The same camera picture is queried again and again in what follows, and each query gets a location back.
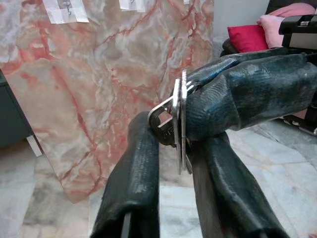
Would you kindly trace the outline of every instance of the floor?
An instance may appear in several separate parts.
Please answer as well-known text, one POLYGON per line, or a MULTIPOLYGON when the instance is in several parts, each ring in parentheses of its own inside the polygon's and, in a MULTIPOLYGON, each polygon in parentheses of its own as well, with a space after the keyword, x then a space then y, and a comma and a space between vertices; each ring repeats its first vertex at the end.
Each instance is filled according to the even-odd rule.
MULTIPOLYGON (((277 121, 227 133, 289 236, 317 235, 317 137, 277 121)), ((1 149, 0 164, 0 238, 89 236, 102 190, 72 204, 26 141, 1 149)), ((201 238, 191 176, 178 176, 175 165, 175 151, 162 146, 161 237, 201 238)))

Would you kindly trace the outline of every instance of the marble wall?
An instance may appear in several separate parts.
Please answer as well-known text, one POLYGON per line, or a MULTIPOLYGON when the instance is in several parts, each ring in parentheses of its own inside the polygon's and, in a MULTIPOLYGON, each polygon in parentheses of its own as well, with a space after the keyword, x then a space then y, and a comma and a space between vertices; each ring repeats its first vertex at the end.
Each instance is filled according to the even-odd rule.
POLYGON ((56 25, 41 0, 0 0, 0 68, 73 202, 104 186, 130 120, 212 58, 213 0, 83 3, 89 23, 56 25))

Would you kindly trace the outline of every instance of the pink pillow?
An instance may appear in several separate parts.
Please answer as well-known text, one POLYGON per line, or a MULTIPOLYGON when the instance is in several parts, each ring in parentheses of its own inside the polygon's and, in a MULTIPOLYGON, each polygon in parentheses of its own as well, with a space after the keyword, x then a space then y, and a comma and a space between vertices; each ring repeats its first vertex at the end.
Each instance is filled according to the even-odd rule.
POLYGON ((307 3, 294 3, 289 6, 282 7, 270 13, 272 16, 299 16, 310 15, 315 13, 315 8, 307 3))
POLYGON ((260 17, 258 24, 261 25, 265 32, 265 39, 269 48, 282 47, 283 35, 279 35, 278 30, 283 17, 263 15, 260 17))
POLYGON ((228 27, 230 42, 240 53, 267 50, 265 34, 262 27, 234 26, 228 27))

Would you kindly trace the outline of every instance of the red marble veining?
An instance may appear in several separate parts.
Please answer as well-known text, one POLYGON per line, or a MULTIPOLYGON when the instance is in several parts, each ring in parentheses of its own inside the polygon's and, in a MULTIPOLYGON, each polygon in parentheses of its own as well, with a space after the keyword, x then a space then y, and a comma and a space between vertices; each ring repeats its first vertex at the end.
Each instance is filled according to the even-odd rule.
POLYGON ((105 185, 131 119, 212 55, 212 0, 155 0, 146 13, 83 2, 90 23, 62 25, 41 0, 0 4, 0 67, 73 202, 105 185))

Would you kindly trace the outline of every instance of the red pillow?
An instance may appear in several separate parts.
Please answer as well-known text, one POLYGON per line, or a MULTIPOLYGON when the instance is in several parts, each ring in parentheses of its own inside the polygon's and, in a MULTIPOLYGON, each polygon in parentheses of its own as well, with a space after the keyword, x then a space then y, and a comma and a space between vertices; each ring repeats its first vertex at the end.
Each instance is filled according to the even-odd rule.
POLYGON ((229 38, 238 52, 267 50, 265 33, 261 26, 234 26, 228 27, 229 38))

